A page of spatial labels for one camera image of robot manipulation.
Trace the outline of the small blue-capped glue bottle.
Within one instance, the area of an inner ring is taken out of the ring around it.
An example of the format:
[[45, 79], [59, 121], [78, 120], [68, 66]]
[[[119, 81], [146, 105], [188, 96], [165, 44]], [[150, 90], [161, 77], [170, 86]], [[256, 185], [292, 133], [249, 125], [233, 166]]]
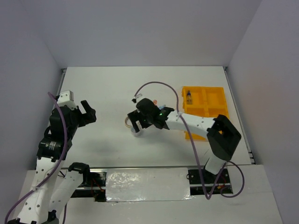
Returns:
[[190, 90], [187, 91], [186, 93], [186, 104], [187, 105], [192, 105], [192, 95]]

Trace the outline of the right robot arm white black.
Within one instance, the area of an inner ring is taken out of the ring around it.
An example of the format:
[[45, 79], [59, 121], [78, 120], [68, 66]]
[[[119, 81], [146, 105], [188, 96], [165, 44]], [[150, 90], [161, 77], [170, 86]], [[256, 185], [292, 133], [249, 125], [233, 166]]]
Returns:
[[239, 131], [224, 115], [208, 118], [180, 113], [170, 107], [159, 109], [148, 98], [136, 103], [136, 109], [128, 113], [128, 119], [136, 133], [154, 126], [158, 129], [183, 130], [206, 138], [212, 150], [203, 171], [207, 182], [214, 182], [219, 178], [220, 170], [232, 159], [241, 140]]

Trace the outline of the beige tape roll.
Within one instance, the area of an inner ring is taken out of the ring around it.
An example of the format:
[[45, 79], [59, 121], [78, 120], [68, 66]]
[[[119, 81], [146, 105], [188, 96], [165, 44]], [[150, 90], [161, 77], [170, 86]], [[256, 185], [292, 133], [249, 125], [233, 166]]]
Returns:
[[125, 121], [124, 121], [124, 123], [125, 123], [125, 126], [127, 127], [127, 128], [131, 128], [131, 125], [129, 125], [127, 122], [128, 122], [128, 120], [129, 120], [129, 118], [128, 117], [126, 117], [125, 118]]

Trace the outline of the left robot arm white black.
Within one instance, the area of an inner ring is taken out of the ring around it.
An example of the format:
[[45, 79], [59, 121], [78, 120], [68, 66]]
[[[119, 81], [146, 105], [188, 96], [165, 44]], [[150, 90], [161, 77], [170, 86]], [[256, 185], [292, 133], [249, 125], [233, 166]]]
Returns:
[[60, 186], [54, 189], [77, 129], [96, 121], [96, 111], [85, 100], [81, 101], [85, 113], [73, 103], [59, 105], [57, 100], [54, 103], [50, 124], [38, 146], [31, 189], [12, 206], [11, 210], [14, 210], [21, 202], [25, 203], [15, 219], [5, 218], [6, 224], [58, 224], [75, 189], [91, 182], [89, 165], [74, 162]]

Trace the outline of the clear round pin container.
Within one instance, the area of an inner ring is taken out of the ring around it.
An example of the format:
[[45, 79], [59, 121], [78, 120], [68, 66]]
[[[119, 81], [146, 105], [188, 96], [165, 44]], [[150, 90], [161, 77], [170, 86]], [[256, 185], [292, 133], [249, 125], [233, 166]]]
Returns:
[[133, 128], [131, 127], [131, 133], [133, 136], [137, 137], [137, 136], [140, 136], [142, 134], [142, 130], [139, 130], [138, 132]]

